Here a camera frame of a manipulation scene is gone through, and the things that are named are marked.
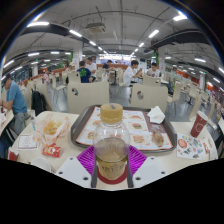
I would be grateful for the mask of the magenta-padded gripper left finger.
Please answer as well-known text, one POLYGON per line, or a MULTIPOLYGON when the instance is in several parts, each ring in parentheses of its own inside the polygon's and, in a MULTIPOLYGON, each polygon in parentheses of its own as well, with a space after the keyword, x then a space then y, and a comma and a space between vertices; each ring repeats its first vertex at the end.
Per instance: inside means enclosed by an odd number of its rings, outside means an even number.
POLYGON ((56 175, 81 187, 95 188, 97 172, 94 147, 90 146, 77 157, 68 157, 57 170, 56 175))

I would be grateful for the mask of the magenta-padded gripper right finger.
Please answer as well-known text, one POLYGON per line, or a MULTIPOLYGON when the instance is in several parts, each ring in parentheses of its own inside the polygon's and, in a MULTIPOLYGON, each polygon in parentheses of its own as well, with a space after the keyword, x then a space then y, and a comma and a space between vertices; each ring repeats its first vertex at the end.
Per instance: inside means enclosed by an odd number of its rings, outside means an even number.
POLYGON ((168 171, 156 157, 147 157, 133 146, 129 147, 128 166, 129 188, 140 188, 168 175, 168 171))

